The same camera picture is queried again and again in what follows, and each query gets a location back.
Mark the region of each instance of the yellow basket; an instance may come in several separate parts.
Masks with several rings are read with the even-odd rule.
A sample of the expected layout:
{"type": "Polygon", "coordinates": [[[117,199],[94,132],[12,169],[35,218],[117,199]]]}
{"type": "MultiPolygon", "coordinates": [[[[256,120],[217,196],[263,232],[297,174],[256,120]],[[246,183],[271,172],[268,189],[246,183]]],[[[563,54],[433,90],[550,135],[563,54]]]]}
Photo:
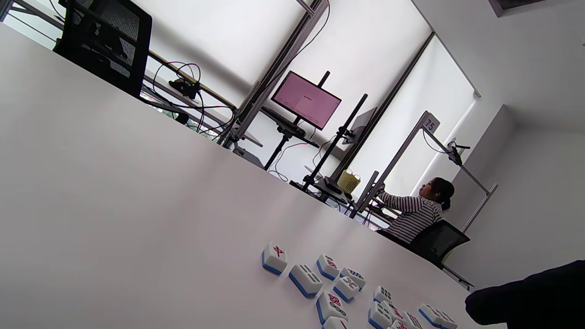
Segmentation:
{"type": "Polygon", "coordinates": [[[337,185],[345,193],[351,194],[361,181],[362,180],[359,175],[354,175],[351,170],[347,169],[341,173],[341,177],[337,181],[337,185]]]}

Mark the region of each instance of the woman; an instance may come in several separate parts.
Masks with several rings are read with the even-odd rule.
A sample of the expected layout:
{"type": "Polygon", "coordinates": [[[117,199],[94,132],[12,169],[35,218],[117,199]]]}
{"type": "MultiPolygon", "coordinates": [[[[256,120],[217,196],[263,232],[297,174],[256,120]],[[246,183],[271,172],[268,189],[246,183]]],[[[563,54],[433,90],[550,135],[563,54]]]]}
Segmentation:
{"type": "Polygon", "coordinates": [[[410,244],[423,229],[445,219],[443,212],[451,207],[454,193],[453,184],[438,177],[424,184],[418,191],[418,197],[397,197],[386,193],[383,188],[380,189],[376,196],[386,207],[402,211],[381,234],[390,233],[410,244]]]}

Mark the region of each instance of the computer monitor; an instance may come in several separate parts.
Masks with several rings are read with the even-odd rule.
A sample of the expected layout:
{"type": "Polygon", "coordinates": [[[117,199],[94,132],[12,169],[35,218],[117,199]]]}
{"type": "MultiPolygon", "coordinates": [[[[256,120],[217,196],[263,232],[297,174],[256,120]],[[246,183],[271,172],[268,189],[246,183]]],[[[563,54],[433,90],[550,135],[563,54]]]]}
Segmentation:
{"type": "Polygon", "coordinates": [[[374,114],[377,110],[378,107],[374,107],[373,109],[358,115],[356,120],[353,122],[351,130],[349,131],[351,135],[345,139],[342,144],[346,145],[359,143],[364,135],[364,130],[370,123],[372,117],[374,117],[374,114]]]}
{"type": "Polygon", "coordinates": [[[323,130],[341,103],[338,97],[292,71],[278,86],[272,100],[319,130],[323,130]]]}

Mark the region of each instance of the keyboard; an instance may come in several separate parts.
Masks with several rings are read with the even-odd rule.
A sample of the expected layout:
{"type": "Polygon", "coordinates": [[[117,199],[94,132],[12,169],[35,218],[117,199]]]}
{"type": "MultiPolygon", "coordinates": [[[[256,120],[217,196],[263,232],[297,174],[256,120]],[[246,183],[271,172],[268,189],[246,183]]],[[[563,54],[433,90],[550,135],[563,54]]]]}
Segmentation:
{"type": "Polygon", "coordinates": [[[290,129],[292,131],[296,131],[295,135],[301,136],[301,137],[304,137],[307,135],[307,132],[304,131],[301,127],[297,126],[296,124],[291,122],[289,119],[276,113],[275,111],[273,111],[269,108],[262,108],[262,112],[264,112],[266,115],[268,115],[271,119],[278,121],[279,124],[283,124],[288,129],[290,129]]]}

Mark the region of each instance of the ceiling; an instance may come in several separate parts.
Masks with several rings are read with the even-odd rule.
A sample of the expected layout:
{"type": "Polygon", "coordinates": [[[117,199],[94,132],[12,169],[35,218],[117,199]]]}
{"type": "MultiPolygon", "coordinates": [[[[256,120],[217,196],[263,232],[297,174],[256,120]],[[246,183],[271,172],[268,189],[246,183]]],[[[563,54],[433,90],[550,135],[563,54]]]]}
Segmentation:
{"type": "Polygon", "coordinates": [[[520,124],[585,132],[585,1],[496,17],[489,0],[413,0],[482,97],[520,124]]]}

